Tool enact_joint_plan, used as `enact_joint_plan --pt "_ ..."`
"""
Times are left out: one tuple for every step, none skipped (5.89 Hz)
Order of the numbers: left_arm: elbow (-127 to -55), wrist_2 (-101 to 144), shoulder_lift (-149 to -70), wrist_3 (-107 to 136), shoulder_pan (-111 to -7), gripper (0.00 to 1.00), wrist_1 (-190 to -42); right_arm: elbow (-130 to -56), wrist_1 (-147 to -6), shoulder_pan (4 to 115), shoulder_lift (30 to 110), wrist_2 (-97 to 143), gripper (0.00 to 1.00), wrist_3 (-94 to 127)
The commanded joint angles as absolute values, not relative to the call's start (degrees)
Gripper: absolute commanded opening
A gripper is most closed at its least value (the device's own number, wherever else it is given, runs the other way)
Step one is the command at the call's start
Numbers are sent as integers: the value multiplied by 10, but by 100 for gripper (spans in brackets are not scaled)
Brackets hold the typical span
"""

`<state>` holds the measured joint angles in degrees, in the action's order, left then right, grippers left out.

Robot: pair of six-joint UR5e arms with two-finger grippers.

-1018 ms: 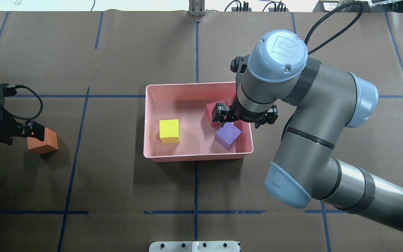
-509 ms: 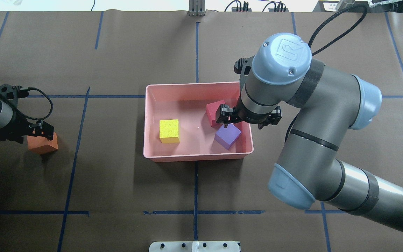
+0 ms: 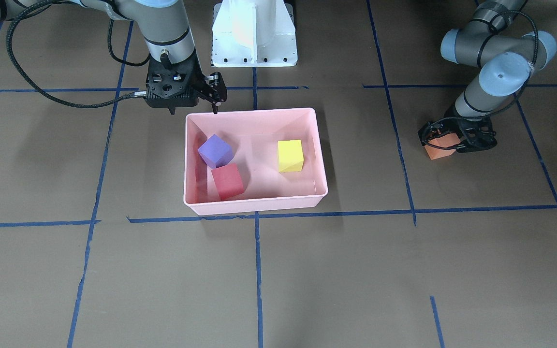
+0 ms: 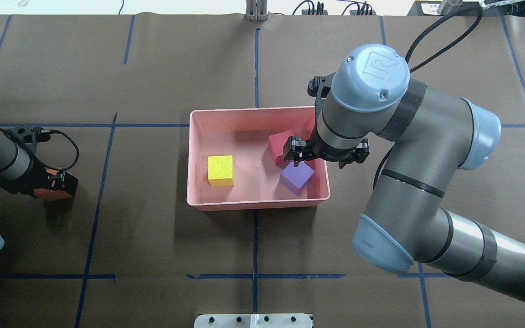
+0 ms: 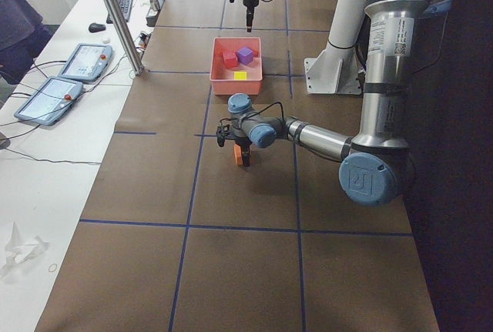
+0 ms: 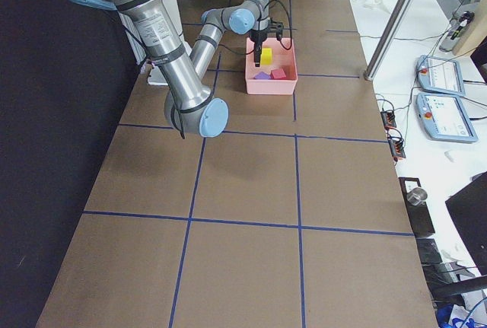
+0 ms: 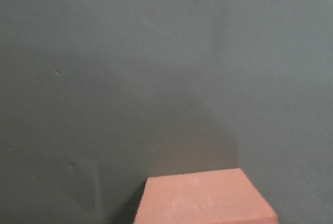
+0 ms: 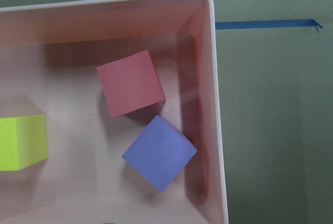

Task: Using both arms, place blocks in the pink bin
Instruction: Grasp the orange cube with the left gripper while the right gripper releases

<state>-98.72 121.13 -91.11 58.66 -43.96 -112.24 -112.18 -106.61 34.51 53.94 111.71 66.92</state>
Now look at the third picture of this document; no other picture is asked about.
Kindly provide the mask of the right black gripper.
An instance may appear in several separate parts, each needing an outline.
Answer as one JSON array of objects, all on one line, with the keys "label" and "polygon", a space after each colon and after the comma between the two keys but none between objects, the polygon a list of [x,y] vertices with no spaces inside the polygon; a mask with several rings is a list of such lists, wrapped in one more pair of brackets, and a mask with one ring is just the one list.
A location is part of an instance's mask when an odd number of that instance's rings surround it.
[{"label": "right black gripper", "polygon": [[[225,80],[220,72],[202,77],[197,51],[180,62],[172,62],[166,68],[161,61],[149,61],[149,92],[158,97],[176,97],[188,92],[195,81],[199,81],[197,93],[201,99],[212,106],[212,112],[217,115],[219,106],[227,101],[228,94]],[[170,115],[176,115],[175,107],[168,107]]]}]

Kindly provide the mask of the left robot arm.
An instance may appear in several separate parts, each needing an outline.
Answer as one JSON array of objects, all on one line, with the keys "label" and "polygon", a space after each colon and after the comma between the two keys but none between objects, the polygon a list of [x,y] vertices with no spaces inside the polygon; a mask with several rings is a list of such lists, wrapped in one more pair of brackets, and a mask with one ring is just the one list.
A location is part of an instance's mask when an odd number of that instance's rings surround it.
[{"label": "left robot arm", "polygon": [[478,75],[444,116],[418,132],[427,150],[469,153],[497,145],[491,117],[510,108],[535,73],[557,54],[557,40],[537,29],[521,37],[506,37],[507,29],[523,12],[524,0],[486,0],[461,29],[443,37],[440,54],[450,62],[479,69]]}]

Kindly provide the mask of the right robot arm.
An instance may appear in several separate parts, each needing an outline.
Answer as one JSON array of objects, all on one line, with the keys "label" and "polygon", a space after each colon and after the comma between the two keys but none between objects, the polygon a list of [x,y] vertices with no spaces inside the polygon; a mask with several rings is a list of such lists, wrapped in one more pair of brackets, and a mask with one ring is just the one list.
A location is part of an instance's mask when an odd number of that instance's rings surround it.
[{"label": "right robot arm", "polygon": [[[148,48],[148,56],[141,62],[141,66],[148,66],[145,90],[86,105],[57,98],[29,77],[13,52],[13,37],[18,25],[50,7],[66,5],[106,13],[111,22],[124,20],[138,25]],[[35,92],[61,105],[93,109],[141,98],[152,108],[166,108],[174,113],[177,108],[194,107],[199,100],[204,100],[217,113],[219,105],[226,102],[226,85],[221,73],[205,75],[201,70],[181,0],[0,0],[0,23],[5,21],[9,22],[6,49],[14,68]]]}]

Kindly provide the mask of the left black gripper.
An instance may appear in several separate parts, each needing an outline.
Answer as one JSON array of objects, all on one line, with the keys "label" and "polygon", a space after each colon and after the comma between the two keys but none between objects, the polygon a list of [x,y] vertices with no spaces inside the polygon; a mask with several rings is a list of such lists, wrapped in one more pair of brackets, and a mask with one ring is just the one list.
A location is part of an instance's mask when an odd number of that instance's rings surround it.
[{"label": "left black gripper", "polygon": [[454,107],[444,113],[443,121],[428,121],[419,130],[418,137],[421,146],[427,146],[433,139],[439,139],[447,134],[456,133],[458,136],[494,136],[493,124],[489,117],[461,116]]}]

